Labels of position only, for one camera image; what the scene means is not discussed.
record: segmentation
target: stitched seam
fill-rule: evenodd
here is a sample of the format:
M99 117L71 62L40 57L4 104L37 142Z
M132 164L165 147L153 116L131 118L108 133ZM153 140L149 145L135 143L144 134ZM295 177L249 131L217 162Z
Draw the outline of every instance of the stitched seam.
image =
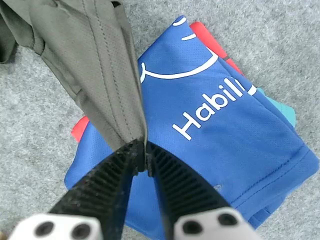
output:
M295 156L305 145L303 144L301 147L299 147L299 149L296 151L295 154L293 154L293 156ZM269 176L271 176L272 174L275 174L277 171L279 171L283 166L287 165L290 160L293 158L293 156L291 158L289 158L286 162L282 163L278 168L276 168L275 170L273 170L272 172L270 172L268 175L264 176L263 178L261 178L260 180L258 180L257 182L255 182L253 185L251 185L249 188L247 188L240 196L238 196L235 200L233 200L231 203L233 204L235 201L237 201L239 198L241 198L244 194L246 194L248 191L250 191L252 188L254 188L257 184L259 184L260 182L262 182L263 180L265 180L266 178L268 178Z
M31 27L31 30L32 30L32 47L31 47L31 49L35 50L35 45L36 45L35 31L32 27Z
M264 210L265 210L268 214L270 214L270 215L272 214L272 213L267 209L267 207L265 207Z
M250 217L250 219L255 219L257 222L261 223L261 221L260 221L255 215L253 215L252 217Z
M269 184L265 185L263 188L261 188L260 190L256 191L255 193L253 193L251 196L249 196L246 200L244 200L242 203L240 203L238 206L236 206L235 208L240 207L241 205L243 205L248 199L250 199L251 197L253 197L254 195L256 195L257 193L261 192L263 189L265 189L266 187L268 187L269 185L273 184L274 182L276 182L277 180L279 180L280 178L282 178L283 176L285 176L287 173L289 173L292 169L294 169L303 159L305 159L305 157L308 155L308 153L310 152L310 150L308 150L306 152L306 154L298 161L296 162L288 171L286 171L284 174L282 174L281 176L279 176L278 178L276 178L275 180L273 180L272 182L270 182Z
M112 117L113 117L113 120L115 121L115 125L117 127L117 131L120 132L118 123L117 123L116 118L115 118L114 110L113 110L112 104L110 102L110 97L109 97L108 89L107 89L106 82L105 82L105 74L104 74L104 72L102 70L102 63L101 63L100 54L99 54L99 51L98 51L96 37L95 37L95 34L94 34L94 30L92 28L90 19L89 19L88 14L87 14L87 10L86 10L86 6L85 6L84 0L82 0L82 7L83 7L85 16L86 16L86 18L88 20L88 23L89 23L89 26L90 26L90 29L91 29L91 32L92 32L92 36L93 36L93 40L94 40L94 44L95 44L95 50L96 50L96 54L98 56L98 60L99 60L99 64L100 64L100 71L101 71L102 81L103 81L104 88L105 88L105 91L106 91L106 96L107 96L107 99L108 99L108 102L109 102L109 105L110 105L110 108L111 108Z
M129 124L128 124L128 120L126 118L125 111L124 111L124 108L123 108L123 104L122 104L122 101L121 101L121 98L120 98L119 86L118 86L118 83L116 81L115 72L114 72L114 66L113 66L113 63L112 63L112 59L111 59L111 55L110 55L110 51L109 51L109 46L108 46L107 39L106 39L106 34L103 31L103 28L102 28L102 25L101 25L101 21L100 21L99 15L98 15L96 0L94 0L93 2L94 2L95 15L97 17L97 20L98 20L98 23L99 23L99 26L100 26L100 30L101 30L103 38L104 38L105 48L106 48L106 51L107 51L109 59L110 59L110 66L111 66L111 72L112 72L113 82L114 82L114 86L115 86L115 91L117 93L117 97L118 97L118 100L119 100L119 103L120 103L120 108L121 108L121 111L122 111L124 122L125 122L126 127L127 127L128 131L129 131L130 137L132 138L133 136L132 136L132 133L131 133L131 130L130 130L130 127L129 127Z

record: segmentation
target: teal fabric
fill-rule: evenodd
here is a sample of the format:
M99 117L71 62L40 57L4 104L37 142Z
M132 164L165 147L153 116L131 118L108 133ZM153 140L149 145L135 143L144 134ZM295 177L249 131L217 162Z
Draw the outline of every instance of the teal fabric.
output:
M259 87L258 90L263 95L265 95L265 97L285 116L285 118L289 121L289 123L291 123L293 127L296 126L296 112L292 107L277 102L276 100L273 100L272 98L266 96L265 91L262 88Z

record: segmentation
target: clothing pile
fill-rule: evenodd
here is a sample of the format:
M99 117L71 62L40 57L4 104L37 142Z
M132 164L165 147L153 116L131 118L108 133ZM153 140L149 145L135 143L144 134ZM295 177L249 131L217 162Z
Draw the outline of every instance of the clothing pile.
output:
M148 140L202 175L254 227L319 168L295 111L256 88L206 27L174 23L138 59ZM72 188L113 151L87 117L66 176ZM126 225L164 239L153 179L133 178Z

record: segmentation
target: gray carpet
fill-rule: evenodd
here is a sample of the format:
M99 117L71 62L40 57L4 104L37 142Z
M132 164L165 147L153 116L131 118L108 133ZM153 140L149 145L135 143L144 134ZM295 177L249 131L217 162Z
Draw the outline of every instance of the gray carpet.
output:
M319 0L125 0L137 54L180 14L205 23L244 74L296 110L296 130L320 156ZM19 47L0 65L0 231L47 211L66 191L83 115L41 59ZM259 229L264 240L320 239L320 174ZM146 239L126 228L124 239Z

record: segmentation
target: red fabric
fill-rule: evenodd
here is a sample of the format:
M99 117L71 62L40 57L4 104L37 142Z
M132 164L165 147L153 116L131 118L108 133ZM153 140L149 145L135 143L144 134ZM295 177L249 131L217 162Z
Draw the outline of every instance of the red fabric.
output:
M227 53L220 46L218 41L211 35L208 29L201 22L196 21L190 25L190 28L193 30L195 35L206 45L211 51L217 54L220 58L224 59L231 67L237 70L239 73L243 74L237 65L232 61L231 58L228 57ZM84 116L81 118L76 125L73 127L71 134L75 138L75 140L79 143L82 135L87 127L89 119Z
M211 51L217 54L220 58L224 59L231 67L233 67L237 72L243 74L241 70L237 67L234 61L228 57L227 53L220 46L218 41L211 35L208 29L203 25L202 22L196 21L190 25L195 35L206 45Z
M87 116L84 116L76 123L76 125L74 125L71 131L71 135L75 138L75 140L78 143L80 142L88 123L89 123L89 118Z

